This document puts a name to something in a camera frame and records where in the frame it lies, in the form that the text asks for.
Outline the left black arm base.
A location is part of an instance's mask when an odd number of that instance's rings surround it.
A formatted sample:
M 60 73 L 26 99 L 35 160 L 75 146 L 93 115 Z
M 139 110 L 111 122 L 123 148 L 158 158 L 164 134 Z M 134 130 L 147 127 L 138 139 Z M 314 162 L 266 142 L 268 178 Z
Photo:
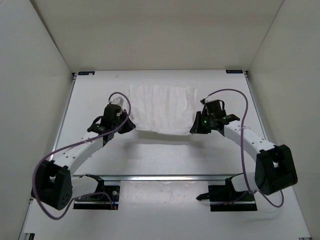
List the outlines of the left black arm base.
M 72 180 L 73 209 L 113 210 L 119 209 L 120 183 L 107 182 L 93 174 L 83 174 Z

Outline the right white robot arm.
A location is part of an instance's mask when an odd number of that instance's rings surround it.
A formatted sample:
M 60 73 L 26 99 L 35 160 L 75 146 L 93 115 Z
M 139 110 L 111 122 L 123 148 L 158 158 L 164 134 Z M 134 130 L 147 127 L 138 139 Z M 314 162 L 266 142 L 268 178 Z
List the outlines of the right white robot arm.
M 238 116 L 226 113 L 222 100 L 203 99 L 201 103 L 203 109 L 196 112 L 189 132 L 204 135 L 217 131 L 240 146 L 240 153 L 247 153 L 255 162 L 254 172 L 244 171 L 226 179 L 226 198 L 236 200 L 249 190 L 268 196 L 297 184 L 292 152 L 287 145 L 276 145 L 254 133 Z

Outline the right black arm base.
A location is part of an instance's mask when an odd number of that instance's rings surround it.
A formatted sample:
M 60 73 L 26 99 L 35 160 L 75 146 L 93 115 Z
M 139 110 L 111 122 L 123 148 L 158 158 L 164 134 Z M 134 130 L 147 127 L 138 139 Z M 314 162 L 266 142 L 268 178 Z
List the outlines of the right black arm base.
M 211 212 L 255 212 L 258 210 L 255 197 L 249 191 L 237 192 L 227 178 L 224 184 L 208 185 L 208 192 L 196 197 L 198 201 L 209 200 Z

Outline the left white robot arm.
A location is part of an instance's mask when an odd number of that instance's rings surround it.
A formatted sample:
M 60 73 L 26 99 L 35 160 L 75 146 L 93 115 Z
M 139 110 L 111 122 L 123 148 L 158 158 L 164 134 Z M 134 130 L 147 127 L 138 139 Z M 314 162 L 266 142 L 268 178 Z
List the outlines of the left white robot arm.
M 37 164 L 32 176 L 31 196 L 40 207 L 48 205 L 56 210 L 68 209 L 73 201 L 85 198 L 111 200 L 104 181 L 93 173 L 75 176 L 76 171 L 96 152 L 105 147 L 115 134 L 135 129 L 130 120 L 131 109 L 120 103 L 109 103 L 103 115 L 96 117 L 80 141 L 55 150 L 61 155 L 52 160 L 45 156 Z

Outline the white pleated skirt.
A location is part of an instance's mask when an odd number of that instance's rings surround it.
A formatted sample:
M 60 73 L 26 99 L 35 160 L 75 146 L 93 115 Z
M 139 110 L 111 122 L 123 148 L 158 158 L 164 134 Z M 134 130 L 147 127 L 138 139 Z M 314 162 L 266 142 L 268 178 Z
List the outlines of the white pleated skirt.
M 131 85 L 126 92 L 129 118 L 139 131 L 187 136 L 195 121 L 197 94 L 191 86 Z

